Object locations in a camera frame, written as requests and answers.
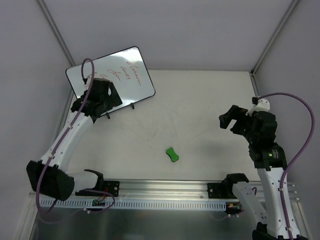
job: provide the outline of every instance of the perforated metal strip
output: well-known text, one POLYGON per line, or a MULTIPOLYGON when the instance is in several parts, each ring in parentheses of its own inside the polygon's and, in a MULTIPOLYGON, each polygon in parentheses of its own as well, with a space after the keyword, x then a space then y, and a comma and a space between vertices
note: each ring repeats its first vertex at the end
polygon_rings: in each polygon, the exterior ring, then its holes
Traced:
MULTIPOLYGON (((53 198, 41 198, 42 207, 50 207, 54 202, 53 198)), ((112 200, 105 202, 106 206, 112 204, 112 200)), ((91 208, 99 209, 101 206, 93 206, 93 199, 68 199, 57 201, 58 208, 91 208)), ((129 200, 121 199, 115 202, 114 209, 149 209, 149 210, 197 210, 197 211, 225 211, 224 201, 180 201, 180 200, 129 200)))

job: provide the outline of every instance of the green dog bone toy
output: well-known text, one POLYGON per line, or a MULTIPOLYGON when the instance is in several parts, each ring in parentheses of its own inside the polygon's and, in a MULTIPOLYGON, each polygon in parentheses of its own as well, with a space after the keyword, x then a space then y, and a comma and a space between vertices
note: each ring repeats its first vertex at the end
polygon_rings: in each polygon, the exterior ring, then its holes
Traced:
POLYGON ((171 161, 173 163, 179 160, 179 156, 175 153, 175 150, 173 149, 173 147, 168 148, 165 151, 165 153, 168 154, 168 156, 171 158, 171 161))

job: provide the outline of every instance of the robotic arm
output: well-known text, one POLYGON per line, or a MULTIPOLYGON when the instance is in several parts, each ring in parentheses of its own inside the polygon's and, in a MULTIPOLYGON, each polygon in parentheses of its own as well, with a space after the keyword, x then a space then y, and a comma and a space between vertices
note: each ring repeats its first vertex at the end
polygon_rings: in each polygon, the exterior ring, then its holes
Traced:
POLYGON ((270 104, 266 99, 258 100, 254 97, 252 103, 255 106, 249 111, 233 105, 227 113, 219 116, 219 120, 222 129, 226 129, 231 120, 236 120, 231 132, 244 136, 248 141, 249 155, 261 179, 267 211, 253 194, 243 173, 228 174, 217 190, 236 197, 241 202, 255 229, 252 233, 254 240, 305 240, 294 219, 286 178, 280 188, 287 161, 282 147, 274 142, 278 126, 276 117, 268 112, 270 104))
POLYGON ((77 119, 71 125, 84 101, 86 93, 87 91, 72 104, 68 120, 50 149, 38 162, 30 161, 28 163, 26 171, 33 191, 37 189, 40 174, 49 158, 51 158, 51 162, 44 173, 42 184, 40 185, 41 194, 65 201, 73 192, 83 189, 95 188, 95 190, 103 191, 101 187, 103 175, 101 173, 88 169, 76 174, 66 174, 66 171, 81 137, 102 114, 113 107, 121 105, 122 101, 111 81, 94 78, 87 101, 77 119), (57 145, 59 147, 55 150, 55 154, 52 155, 53 149, 57 145))

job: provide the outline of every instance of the white table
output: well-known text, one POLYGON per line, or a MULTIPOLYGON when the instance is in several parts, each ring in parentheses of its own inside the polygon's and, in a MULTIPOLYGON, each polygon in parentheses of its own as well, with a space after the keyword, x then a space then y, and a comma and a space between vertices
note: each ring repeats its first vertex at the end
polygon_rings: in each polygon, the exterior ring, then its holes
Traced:
POLYGON ((92 169, 108 179, 259 181, 243 136, 220 129, 232 105, 251 108, 248 72, 149 71, 156 94, 102 117, 83 136, 69 173, 92 169), (180 159, 173 163, 166 149, 180 159))

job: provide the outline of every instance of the green object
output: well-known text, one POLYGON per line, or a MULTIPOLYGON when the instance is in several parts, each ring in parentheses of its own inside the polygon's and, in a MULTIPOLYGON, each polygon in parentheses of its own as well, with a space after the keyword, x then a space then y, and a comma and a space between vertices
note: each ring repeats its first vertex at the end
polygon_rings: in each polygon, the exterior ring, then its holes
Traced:
POLYGON ((179 156, 175 153, 175 150, 173 147, 170 147, 168 148, 166 151, 165 151, 166 154, 168 154, 168 156, 171 158, 171 161, 173 163, 175 163, 176 161, 179 160, 179 156))

